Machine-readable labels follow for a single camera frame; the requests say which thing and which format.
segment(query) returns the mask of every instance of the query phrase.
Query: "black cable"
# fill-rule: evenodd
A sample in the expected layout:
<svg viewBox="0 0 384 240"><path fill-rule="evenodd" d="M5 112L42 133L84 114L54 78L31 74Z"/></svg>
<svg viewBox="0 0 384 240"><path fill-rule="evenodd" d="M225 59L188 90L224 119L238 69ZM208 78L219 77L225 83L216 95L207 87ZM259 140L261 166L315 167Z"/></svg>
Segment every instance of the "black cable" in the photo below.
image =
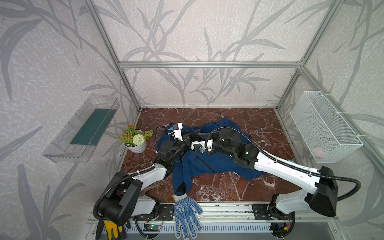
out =
<svg viewBox="0 0 384 240"><path fill-rule="evenodd" d="M158 128L164 128L164 129L166 129L166 130L169 131L169 129L168 129L167 127L165 127L165 126L157 126L157 127L155 128L155 130L153 131L153 140L154 140L154 142L155 142L155 148L156 148L157 151L159 151L159 148L157 147L157 140L156 140L156 131L157 131Z"/></svg>
<svg viewBox="0 0 384 240"><path fill-rule="evenodd" d="M95 205L93 206L93 216L98 219L98 220L109 220L108 218L102 216L99 214L98 210L99 210L99 206L100 206L100 203L103 201L103 199L105 198L105 196L110 192L112 191L112 189L114 189L115 187L117 187L119 184L121 184L122 182L125 182L126 180L128 180L129 178L132 178L132 177L135 177L139 174L144 174L146 172L149 172L151 171L152 169L154 169L155 166L152 166L152 167L149 167L148 169L144 169L144 170L141 170L139 173L135 172L133 174L130 174L130 175L127 175L125 177L123 177L122 179L120 179L119 181L117 181L115 184L113 184L109 189L105 190L102 195L99 197L99 199L96 201Z"/></svg>
<svg viewBox="0 0 384 240"><path fill-rule="evenodd" d="M311 172L311 171L308 171L308 170L305 170L305 169L302 169L300 167L297 167L297 166L293 166L289 163L285 163L279 159L276 159L275 157L271 156L270 154L268 154L267 152L265 152L264 150L262 150L261 148L259 148L254 142L252 142L245 134L243 134L241 131L237 130L236 128L234 127L230 127L230 126L220 126L220 127L217 127L215 128L214 130L212 130L208 136L205 138L205 142L204 142L204 147L205 149L208 149L208 140L211 138L212 134L222 128L229 128L229 129L232 129L232 130L235 130L236 132L238 132L239 134L241 134L243 137L245 137L250 143L252 143L252 145L257 148L257 150L259 150L260 152L262 152L263 154L265 154L268 158L276 161L277 163L279 164L282 164L286 167L289 167L289 168L292 168L294 170L297 170L297 171L300 171L300 172L303 172L305 174L308 174L308 175L311 175L311 176L315 176L315 177L320 177L320 178L324 178L324 179L331 179L331 180L338 180L338 181L344 181L344 182L353 182L355 183L355 187L347 192L346 194L340 196L337 198L337 201L340 201L340 200L343 200L343 199L346 199L350 196L352 196L353 194L355 194L361 187L361 182L357 179L353 179L353 178L349 178L349 177L337 177L337 176L328 176L328 175L324 175L324 174L319 174L317 172Z"/></svg>
<svg viewBox="0 0 384 240"><path fill-rule="evenodd" d="M288 228L287 231L274 231L273 233L271 233L273 236L277 237L277 238L284 238L285 236L287 236L288 234L291 233L294 225L295 225L295 218L296 218L296 214L295 212L292 212L292 223L291 223L291 226Z"/></svg>
<svg viewBox="0 0 384 240"><path fill-rule="evenodd" d="M159 234L156 234L156 236L154 237L149 237L149 235L144 235L144 233L141 231L141 228L139 227L139 224L137 223L137 219L136 219L136 216L133 218L133 220L135 221L135 225L136 225L136 228L137 228L137 231L139 232L139 234L144 237L145 239L154 239L155 237L157 237L157 235Z"/></svg>

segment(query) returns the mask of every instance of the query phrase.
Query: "wire mesh basket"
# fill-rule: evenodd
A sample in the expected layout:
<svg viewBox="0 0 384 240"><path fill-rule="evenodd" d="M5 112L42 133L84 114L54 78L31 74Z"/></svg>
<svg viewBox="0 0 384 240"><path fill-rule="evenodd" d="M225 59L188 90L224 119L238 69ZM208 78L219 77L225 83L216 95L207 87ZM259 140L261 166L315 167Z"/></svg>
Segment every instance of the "wire mesh basket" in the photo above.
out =
<svg viewBox="0 0 384 240"><path fill-rule="evenodd" d="M320 91L304 91L291 116L317 163L337 162L363 146Z"/></svg>

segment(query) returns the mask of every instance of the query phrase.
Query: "marble floor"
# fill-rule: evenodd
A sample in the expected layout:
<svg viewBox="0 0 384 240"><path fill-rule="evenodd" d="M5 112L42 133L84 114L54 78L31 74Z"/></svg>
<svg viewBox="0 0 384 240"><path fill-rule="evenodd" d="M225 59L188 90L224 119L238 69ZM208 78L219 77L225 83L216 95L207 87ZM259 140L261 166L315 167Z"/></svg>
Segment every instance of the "marble floor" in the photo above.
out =
<svg viewBox="0 0 384 240"><path fill-rule="evenodd" d="M239 124L243 132L251 134L253 141L271 154L295 160L291 147L273 108L179 108L143 109L137 129L150 130L158 125L183 122L187 126L201 126L220 121L224 116ZM121 170L129 173L141 170L154 159L153 138L148 139L144 153L128 151ZM160 188L149 190L146 195L162 202L173 202L172 176L162 180ZM275 193L290 193L299 188L271 174L264 174L251 181L234 172L204 174L193 178L188 196L196 201L270 201Z"/></svg>

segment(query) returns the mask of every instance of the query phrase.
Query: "black mounting plate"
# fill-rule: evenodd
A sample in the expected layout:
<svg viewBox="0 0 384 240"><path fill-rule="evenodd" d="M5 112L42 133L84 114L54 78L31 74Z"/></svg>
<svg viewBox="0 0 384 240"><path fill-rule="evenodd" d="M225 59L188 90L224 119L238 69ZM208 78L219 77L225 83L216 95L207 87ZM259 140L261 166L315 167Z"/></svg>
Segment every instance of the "black mounting plate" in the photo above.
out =
<svg viewBox="0 0 384 240"><path fill-rule="evenodd" d="M272 218L271 215L268 213L268 205L269 204L252 204L252 210L253 215L255 216L255 220L275 220L275 218ZM289 217L289 219L293 218L292 213L287 214L287 216ZM277 219L284 220L284 215L278 216Z"/></svg>
<svg viewBox="0 0 384 240"><path fill-rule="evenodd" d="M159 207L160 207L159 212L163 212L163 214L165 216L164 221L172 221L173 220L173 210L174 210L175 205L174 204L160 204ZM149 214L142 214L142 215L137 215L136 219L138 221L148 221L151 219L151 216ZM160 216L156 220L162 221L163 215L160 214Z"/></svg>

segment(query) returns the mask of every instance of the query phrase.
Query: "blue work glove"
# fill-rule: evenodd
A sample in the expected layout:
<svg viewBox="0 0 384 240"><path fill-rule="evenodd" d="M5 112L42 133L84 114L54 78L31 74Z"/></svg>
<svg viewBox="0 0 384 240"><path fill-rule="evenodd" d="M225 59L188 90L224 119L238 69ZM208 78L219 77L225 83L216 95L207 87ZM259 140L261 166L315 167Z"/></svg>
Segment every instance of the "blue work glove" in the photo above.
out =
<svg viewBox="0 0 384 240"><path fill-rule="evenodd" d="M195 211L200 215L203 213L203 210L196 201L188 197L187 194L181 196L173 195L173 198L175 199L174 215L176 238L180 238L181 236L180 229L185 240L189 239L189 234L192 238L196 238L196 230L201 231L202 227L196 217Z"/></svg>

